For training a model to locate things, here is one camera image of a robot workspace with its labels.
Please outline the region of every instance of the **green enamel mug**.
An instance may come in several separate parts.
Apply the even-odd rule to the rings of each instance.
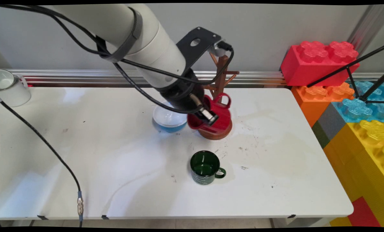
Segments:
[[[198,151],[191,158],[191,169],[193,180],[200,185],[208,185],[215,178],[224,178],[226,175],[225,169],[220,167],[218,157],[210,151]]]

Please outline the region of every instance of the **blue bowl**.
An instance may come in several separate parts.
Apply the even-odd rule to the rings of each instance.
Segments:
[[[166,127],[166,126],[162,126],[162,125],[158,124],[159,128],[161,128],[162,130],[169,132],[169,133],[180,131],[182,128],[185,127],[185,125],[186,125],[186,123],[179,125],[179,126],[175,126],[175,127]]]
[[[172,107],[169,102],[163,102],[166,106]],[[156,106],[153,111],[153,120],[163,131],[172,133],[182,129],[187,122],[187,115],[166,110],[160,106]]]

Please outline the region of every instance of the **mug tree base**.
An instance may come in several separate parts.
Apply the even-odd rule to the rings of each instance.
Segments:
[[[229,122],[229,126],[228,128],[224,131],[224,133],[220,134],[220,135],[214,135],[214,134],[211,134],[207,131],[204,131],[204,130],[201,130],[201,129],[198,129],[198,132],[199,134],[202,135],[202,137],[206,138],[206,139],[209,139],[209,140],[221,140],[223,138],[225,138],[227,135],[229,135],[229,132],[231,132],[232,130],[232,120]]]

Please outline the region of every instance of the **red mug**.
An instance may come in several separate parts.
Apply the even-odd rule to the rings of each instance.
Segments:
[[[226,96],[228,98],[228,103],[226,105],[218,103],[218,100],[222,96]],[[229,107],[231,106],[231,98],[229,95],[221,93],[215,97],[214,100],[211,100],[208,95],[205,95],[204,104],[208,106],[211,111],[216,113],[219,118],[212,126],[209,126],[202,122],[202,120],[198,119],[198,117],[195,115],[188,114],[187,119],[189,127],[194,130],[201,129],[214,135],[220,135],[224,133],[231,123],[231,113],[229,112]]]

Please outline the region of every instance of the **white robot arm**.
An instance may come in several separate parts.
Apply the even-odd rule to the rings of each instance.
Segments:
[[[201,27],[193,29],[175,44],[145,4],[55,5],[54,8],[114,45],[117,48],[113,54],[115,56],[108,59],[112,62],[126,59],[197,81],[190,69],[192,64],[206,50],[217,56],[224,55],[226,51],[218,46],[223,43],[226,47],[219,35]],[[191,46],[194,40],[198,43]],[[208,125],[217,120],[217,115],[202,105],[202,85],[139,67],[137,69],[174,108],[193,110],[201,104],[195,115]]]
[[[142,16],[142,32],[130,48],[125,59],[136,63],[182,75],[185,58],[170,39],[156,16],[145,4],[95,4],[95,5],[54,5],[57,11],[89,31],[120,47],[134,25],[134,13]],[[164,88],[176,81],[156,72],[138,69],[146,81],[155,88]]]

